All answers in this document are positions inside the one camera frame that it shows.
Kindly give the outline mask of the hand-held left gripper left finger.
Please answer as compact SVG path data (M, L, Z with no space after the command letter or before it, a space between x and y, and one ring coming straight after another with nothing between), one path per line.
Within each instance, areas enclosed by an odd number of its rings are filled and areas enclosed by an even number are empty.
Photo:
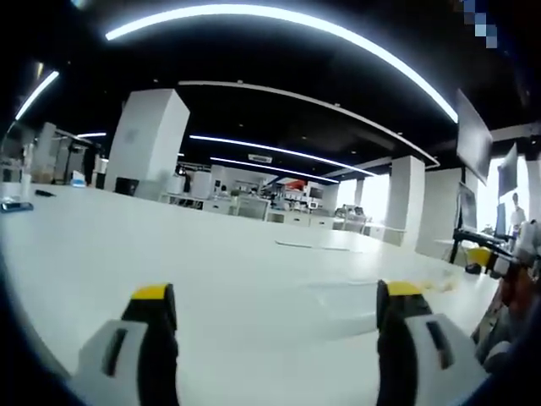
M72 390L85 405L179 405L177 329L172 284L136 290L79 351Z

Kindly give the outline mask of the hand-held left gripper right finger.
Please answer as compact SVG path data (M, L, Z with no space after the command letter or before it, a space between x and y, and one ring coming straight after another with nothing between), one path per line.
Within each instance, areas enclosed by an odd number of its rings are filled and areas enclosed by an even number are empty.
M377 282L378 405L458 405L489 376L473 340L406 282Z

